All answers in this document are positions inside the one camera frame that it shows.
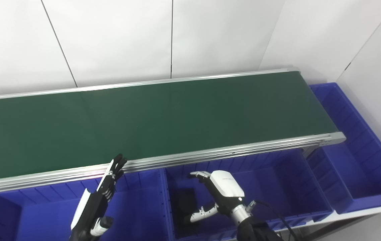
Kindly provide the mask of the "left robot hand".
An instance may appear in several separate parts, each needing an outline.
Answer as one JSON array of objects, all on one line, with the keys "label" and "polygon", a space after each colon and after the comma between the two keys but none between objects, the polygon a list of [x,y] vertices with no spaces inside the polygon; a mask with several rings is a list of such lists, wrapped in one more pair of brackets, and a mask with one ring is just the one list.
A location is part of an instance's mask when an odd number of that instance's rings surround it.
[{"label": "left robot hand", "polygon": [[112,226],[114,219],[105,213],[126,163],[127,159],[118,154],[111,160],[97,189],[84,190],[71,223],[70,241],[98,241]]}]

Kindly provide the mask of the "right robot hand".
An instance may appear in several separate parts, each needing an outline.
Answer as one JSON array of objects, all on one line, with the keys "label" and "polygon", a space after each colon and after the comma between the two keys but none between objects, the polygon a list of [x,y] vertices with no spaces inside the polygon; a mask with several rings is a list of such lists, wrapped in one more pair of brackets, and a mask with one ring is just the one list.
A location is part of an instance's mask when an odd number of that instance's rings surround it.
[{"label": "right robot hand", "polygon": [[244,204],[245,193],[230,172],[193,171],[188,175],[188,178],[194,177],[204,184],[213,197],[214,203],[205,207],[201,206],[196,212],[186,215],[184,224],[196,223],[213,215],[222,214],[230,218],[235,226],[239,226],[252,216]]}]

